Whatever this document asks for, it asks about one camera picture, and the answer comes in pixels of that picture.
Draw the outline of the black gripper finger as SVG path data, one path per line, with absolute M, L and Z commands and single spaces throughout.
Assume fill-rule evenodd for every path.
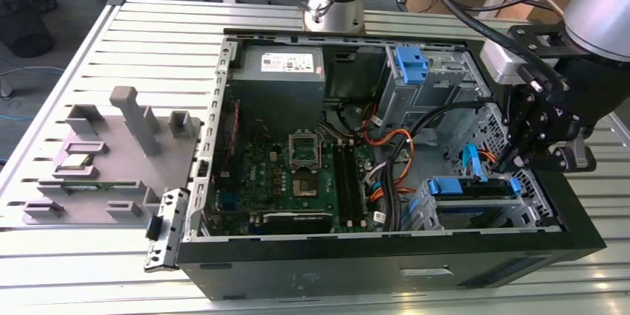
M 597 169 L 593 151 L 581 136 L 556 147 L 541 145 L 525 153 L 523 160 L 525 168 L 531 170 L 583 173 Z
M 540 167 L 551 156 L 551 144 L 540 138 L 548 114 L 531 86 L 512 86 L 507 91 L 503 119 L 509 131 L 495 171 L 509 173 L 521 168 Z

